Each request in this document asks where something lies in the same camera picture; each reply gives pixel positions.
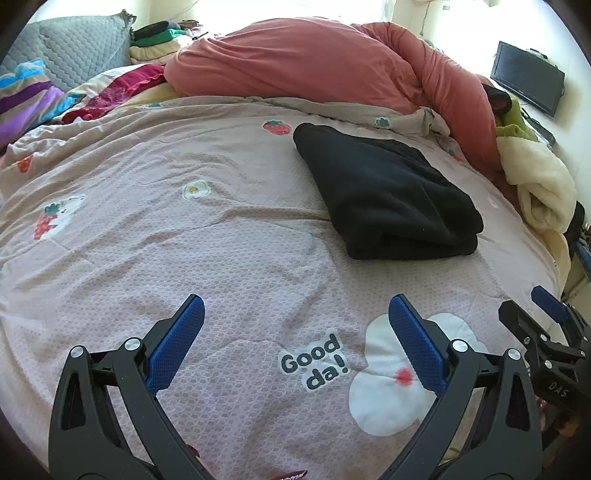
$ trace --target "television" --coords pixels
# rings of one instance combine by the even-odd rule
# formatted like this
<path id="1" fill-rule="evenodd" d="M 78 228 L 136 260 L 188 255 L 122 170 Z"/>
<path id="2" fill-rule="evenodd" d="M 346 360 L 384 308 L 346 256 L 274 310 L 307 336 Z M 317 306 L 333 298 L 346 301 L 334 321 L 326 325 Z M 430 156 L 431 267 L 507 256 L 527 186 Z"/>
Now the television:
<path id="1" fill-rule="evenodd" d="M 535 54 L 499 42 L 491 78 L 519 98 L 554 116 L 564 92 L 564 73 Z"/>

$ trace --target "yellow-green towel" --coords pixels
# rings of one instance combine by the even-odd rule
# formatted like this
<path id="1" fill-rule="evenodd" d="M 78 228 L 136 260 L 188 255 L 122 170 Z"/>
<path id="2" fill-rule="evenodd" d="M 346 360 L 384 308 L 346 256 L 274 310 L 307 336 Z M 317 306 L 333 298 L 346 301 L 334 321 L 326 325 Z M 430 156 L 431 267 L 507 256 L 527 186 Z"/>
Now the yellow-green towel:
<path id="1" fill-rule="evenodd" d="M 525 124 L 521 115 L 521 105 L 516 97 L 511 95 L 511 110 L 505 115 L 496 116 L 495 119 L 497 137 L 519 137 L 538 141 L 535 132 Z"/>

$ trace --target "black folded cloth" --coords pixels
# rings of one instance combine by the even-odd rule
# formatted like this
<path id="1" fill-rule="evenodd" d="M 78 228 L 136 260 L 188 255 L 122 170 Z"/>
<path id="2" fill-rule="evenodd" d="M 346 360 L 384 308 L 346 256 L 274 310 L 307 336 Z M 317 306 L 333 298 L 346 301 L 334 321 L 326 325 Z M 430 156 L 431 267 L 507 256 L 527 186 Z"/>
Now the black folded cloth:
<path id="1" fill-rule="evenodd" d="M 505 115 L 509 113 L 511 107 L 513 107 L 513 103 L 511 102 L 511 97 L 507 92 L 503 90 L 499 90 L 498 88 L 491 87 L 486 83 L 482 84 L 484 91 L 486 92 L 486 96 L 488 97 L 488 103 L 491 104 L 492 112 L 495 115 Z"/>
<path id="2" fill-rule="evenodd" d="M 161 22 L 156 22 L 151 25 L 146 25 L 145 27 L 140 28 L 139 30 L 132 30 L 131 31 L 131 40 L 138 41 L 142 38 L 153 37 L 154 35 L 158 35 L 165 30 L 171 28 L 172 30 L 181 30 L 181 27 L 178 23 L 173 22 L 172 20 L 162 20 Z"/>
<path id="3" fill-rule="evenodd" d="M 312 124 L 293 138 L 350 257 L 424 260 L 476 250 L 480 213 L 416 148 Z"/>

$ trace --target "pink duvet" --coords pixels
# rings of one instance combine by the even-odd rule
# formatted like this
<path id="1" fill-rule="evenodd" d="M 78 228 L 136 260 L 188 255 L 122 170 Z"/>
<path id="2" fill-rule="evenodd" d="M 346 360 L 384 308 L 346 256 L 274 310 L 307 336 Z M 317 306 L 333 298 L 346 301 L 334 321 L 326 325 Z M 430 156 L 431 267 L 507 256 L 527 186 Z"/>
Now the pink duvet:
<path id="1" fill-rule="evenodd" d="M 506 197 L 495 119 L 480 80 L 398 25 L 276 18 L 178 52 L 164 71 L 183 95 L 299 97 L 435 109 L 471 165 Z"/>

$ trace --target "blue gripper pad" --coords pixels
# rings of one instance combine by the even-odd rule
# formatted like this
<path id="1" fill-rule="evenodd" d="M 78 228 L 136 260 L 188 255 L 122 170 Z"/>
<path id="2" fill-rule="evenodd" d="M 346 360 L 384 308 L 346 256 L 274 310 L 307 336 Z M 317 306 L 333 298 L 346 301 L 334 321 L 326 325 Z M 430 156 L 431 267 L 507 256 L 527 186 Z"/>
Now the blue gripper pad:
<path id="1" fill-rule="evenodd" d="M 444 360 L 418 319 L 398 296 L 390 301 L 388 317 L 423 387 L 443 395 L 447 387 Z"/>
<path id="2" fill-rule="evenodd" d="M 146 388 L 152 395 L 170 386 L 185 355 L 201 330 L 204 319 L 203 300 L 195 297 L 156 347 L 148 360 L 149 371 L 146 379 Z"/>
<path id="3" fill-rule="evenodd" d="M 544 287 L 540 285 L 534 287 L 531 291 L 531 300 L 556 323 L 568 321 L 570 314 L 566 306 L 561 301 L 556 300 Z"/>

